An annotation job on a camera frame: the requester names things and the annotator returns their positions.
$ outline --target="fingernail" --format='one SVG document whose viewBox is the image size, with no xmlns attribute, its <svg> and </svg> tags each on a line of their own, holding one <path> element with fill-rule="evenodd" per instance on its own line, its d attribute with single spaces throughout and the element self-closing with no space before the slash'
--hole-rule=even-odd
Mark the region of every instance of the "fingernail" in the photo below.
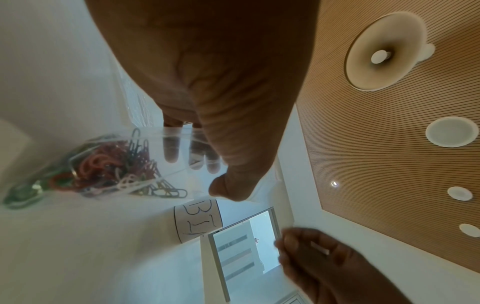
<svg viewBox="0 0 480 304">
<path fill-rule="evenodd" d="M 299 240 L 291 234 L 285 236 L 285 247 L 289 251 L 295 252 L 299 247 Z"/>
</svg>

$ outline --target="bag of paper clips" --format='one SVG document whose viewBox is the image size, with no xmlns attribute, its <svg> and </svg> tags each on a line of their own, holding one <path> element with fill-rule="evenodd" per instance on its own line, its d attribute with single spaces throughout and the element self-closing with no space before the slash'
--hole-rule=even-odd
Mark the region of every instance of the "bag of paper clips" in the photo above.
<svg viewBox="0 0 480 304">
<path fill-rule="evenodd" d="M 60 192 L 87 198 L 193 199 L 208 195 L 210 183 L 226 171 L 200 129 L 136 128 L 78 146 L 11 185 L 3 205 L 29 208 Z"/>
</svg>

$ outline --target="hand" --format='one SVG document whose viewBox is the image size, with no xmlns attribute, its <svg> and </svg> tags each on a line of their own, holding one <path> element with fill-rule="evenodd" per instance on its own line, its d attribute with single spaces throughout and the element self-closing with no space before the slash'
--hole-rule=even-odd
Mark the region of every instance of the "hand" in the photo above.
<svg viewBox="0 0 480 304">
<path fill-rule="evenodd" d="M 412 304 L 360 253 L 336 239 L 309 228 L 284 229 L 282 235 L 275 246 L 283 271 L 314 304 Z"/>
<path fill-rule="evenodd" d="M 210 194 L 246 199 L 272 166 L 307 72 L 319 0 L 86 0 L 130 77 L 229 164 Z"/>
<path fill-rule="evenodd" d="M 163 138 L 163 153 L 165 160 L 169 163 L 176 163 L 180 152 L 180 133 L 184 122 L 163 114 L 163 126 L 165 137 Z M 188 165 L 193 170 L 200 170 L 206 159 L 206 168 L 212 173 L 220 171 L 220 157 L 208 144 L 202 126 L 198 123 L 192 125 Z"/>
</svg>

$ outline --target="wooden ceiling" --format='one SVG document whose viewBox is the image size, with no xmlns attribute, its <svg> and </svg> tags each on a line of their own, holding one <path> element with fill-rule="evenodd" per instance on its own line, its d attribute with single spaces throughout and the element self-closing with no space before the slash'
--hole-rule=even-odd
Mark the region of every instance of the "wooden ceiling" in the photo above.
<svg viewBox="0 0 480 304">
<path fill-rule="evenodd" d="M 397 11 L 423 18 L 435 54 L 391 87 L 354 89 L 344 76 L 350 44 Z M 480 238 L 459 229 L 480 227 L 480 139 L 443 148 L 425 136 L 445 116 L 480 125 L 480 1 L 322 0 L 297 107 L 324 210 L 480 272 Z M 474 198 L 450 198 L 452 186 Z"/>
</svg>

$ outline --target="circular ceiling diffuser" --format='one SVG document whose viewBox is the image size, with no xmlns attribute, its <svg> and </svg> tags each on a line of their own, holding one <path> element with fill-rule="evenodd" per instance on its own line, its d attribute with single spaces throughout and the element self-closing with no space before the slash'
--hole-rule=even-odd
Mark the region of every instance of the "circular ceiling diffuser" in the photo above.
<svg viewBox="0 0 480 304">
<path fill-rule="evenodd" d="M 427 27 L 417 15 L 397 12 L 375 20 L 350 45 L 343 71 L 361 91 L 376 91 L 402 79 L 414 65 L 428 59 Z"/>
<path fill-rule="evenodd" d="M 437 146 L 455 148 L 474 141 L 479 135 L 479 127 L 465 117 L 443 117 L 429 124 L 425 134 Z"/>
<path fill-rule="evenodd" d="M 480 237 L 480 229 L 470 224 L 461 224 L 460 230 L 468 236 Z"/>
<path fill-rule="evenodd" d="M 447 193 L 450 197 L 461 201 L 468 201 L 474 197 L 470 190 L 463 187 L 450 187 Z"/>
</svg>

